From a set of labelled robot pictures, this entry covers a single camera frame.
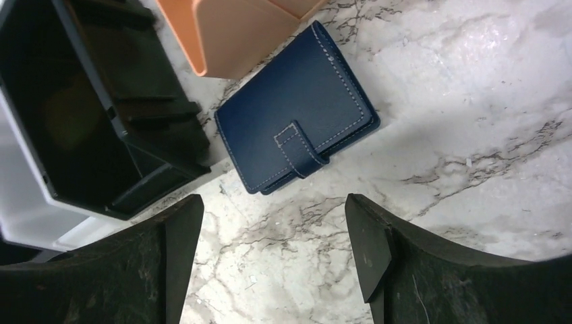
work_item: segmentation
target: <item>black container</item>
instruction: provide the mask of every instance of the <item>black container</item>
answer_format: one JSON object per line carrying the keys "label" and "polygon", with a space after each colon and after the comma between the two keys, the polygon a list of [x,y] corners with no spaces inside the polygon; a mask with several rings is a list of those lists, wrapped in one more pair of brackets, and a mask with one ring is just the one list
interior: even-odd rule
{"label": "black container", "polygon": [[6,0],[0,86],[53,198],[129,219],[208,173],[208,140],[135,1]]}

